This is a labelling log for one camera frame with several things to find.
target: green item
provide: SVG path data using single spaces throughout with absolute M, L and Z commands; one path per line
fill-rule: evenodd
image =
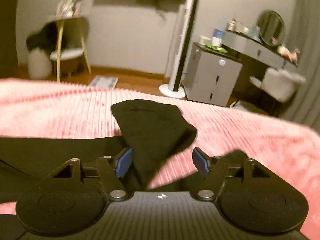
M 206 44 L 206 47 L 208 47 L 209 49 L 216 50 L 218 52 L 227 53 L 227 51 L 224 48 L 221 48 L 221 47 L 218 47 L 218 46 L 213 46 L 211 44 Z

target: pink blanket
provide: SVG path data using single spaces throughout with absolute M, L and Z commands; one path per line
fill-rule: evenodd
M 143 94 L 103 90 L 77 84 L 0 81 L 0 136 L 101 138 L 121 134 L 110 106 L 127 99 L 177 105 L 198 129 L 193 145 L 162 167 L 150 188 L 168 184 L 196 171 L 192 149 L 224 155 L 241 149 L 302 192 L 309 214 L 302 227 L 310 239 L 320 232 L 320 138 L 312 129 L 279 119 L 201 103 Z M 13 204 L 0 213 L 14 213 Z

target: white fan base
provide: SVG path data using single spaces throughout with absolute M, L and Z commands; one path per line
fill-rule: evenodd
M 162 94 L 169 98 L 184 98 L 186 96 L 183 87 L 179 87 L 177 92 L 173 92 L 169 89 L 169 84 L 163 84 L 159 87 L 159 90 Z

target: blue gripper pad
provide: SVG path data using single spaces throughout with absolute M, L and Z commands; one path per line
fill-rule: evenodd
M 206 178 L 210 173 L 210 157 L 205 154 L 200 148 L 196 147 L 192 151 L 192 161 L 196 166 L 200 175 Z
M 119 159 L 116 167 L 116 176 L 118 179 L 122 179 L 127 173 L 132 163 L 132 148 L 127 150 Z

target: round mirror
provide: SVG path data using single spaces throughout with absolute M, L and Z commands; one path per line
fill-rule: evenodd
M 267 10 L 259 15 L 257 26 L 260 27 L 260 38 L 270 46 L 276 46 L 284 40 L 284 22 L 275 11 Z

